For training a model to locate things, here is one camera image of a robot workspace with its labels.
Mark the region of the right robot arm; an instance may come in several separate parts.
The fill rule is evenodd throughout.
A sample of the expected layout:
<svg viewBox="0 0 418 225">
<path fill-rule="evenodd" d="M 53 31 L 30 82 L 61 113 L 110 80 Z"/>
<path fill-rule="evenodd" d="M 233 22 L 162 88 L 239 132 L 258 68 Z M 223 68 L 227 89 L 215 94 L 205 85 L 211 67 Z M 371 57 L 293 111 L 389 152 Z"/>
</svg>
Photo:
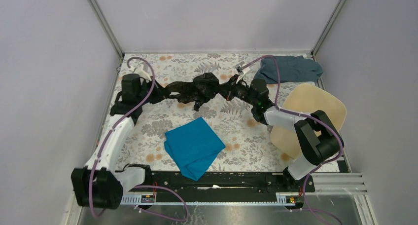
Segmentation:
<svg viewBox="0 0 418 225">
<path fill-rule="evenodd" d="M 250 85 L 231 80 L 220 86 L 226 100 L 238 98 L 252 105 L 256 121 L 273 126 L 271 142 L 282 146 L 294 162 L 285 170 L 284 188 L 296 191 L 302 178 L 344 146 L 339 135 L 347 109 L 343 102 L 311 84 L 299 84 L 282 107 L 269 98 L 265 80 L 254 79 Z"/>
</svg>

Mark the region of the black trash bag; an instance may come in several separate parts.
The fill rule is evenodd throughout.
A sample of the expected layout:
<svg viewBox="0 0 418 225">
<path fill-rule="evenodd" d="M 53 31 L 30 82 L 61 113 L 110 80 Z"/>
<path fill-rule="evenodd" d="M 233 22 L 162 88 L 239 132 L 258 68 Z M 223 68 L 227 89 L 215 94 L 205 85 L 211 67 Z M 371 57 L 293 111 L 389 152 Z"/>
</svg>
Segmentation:
<svg viewBox="0 0 418 225">
<path fill-rule="evenodd" d="M 169 93 L 167 98 L 176 99 L 179 103 L 194 103 L 194 110 L 213 99 L 216 95 L 222 96 L 225 100 L 231 100 L 231 89 L 236 82 L 238 75 L 230 77 L 225 83 L 220 83 L 213 73 L 204 73 L 196 76 L 191 82 L 175 81 L 164 89 Z"/>
</svg>

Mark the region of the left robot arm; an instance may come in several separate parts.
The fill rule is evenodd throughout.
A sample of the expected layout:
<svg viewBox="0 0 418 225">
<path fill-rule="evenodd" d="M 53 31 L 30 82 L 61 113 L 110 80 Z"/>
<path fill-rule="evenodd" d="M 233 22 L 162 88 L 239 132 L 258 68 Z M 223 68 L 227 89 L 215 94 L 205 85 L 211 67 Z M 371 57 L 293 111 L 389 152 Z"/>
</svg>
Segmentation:
<svg viewBox="0 0 418 225">
<path fill-rule="evenodd" d="M 116 170 L 119 154 L 142 113 L 142 106 L 152 97 L 160 100 L 161 88 L 149 74 L 127 74 L 122 77 L 121 91 L 110 109 L 107 133 L 84 167 L 75 168 L 71 182 L 77 204 L 91 209 L 116 209 L 123 194 L 135 186 L 142 191 L 153 184 L 148 165 L 133 164 Z"/>
</svg>

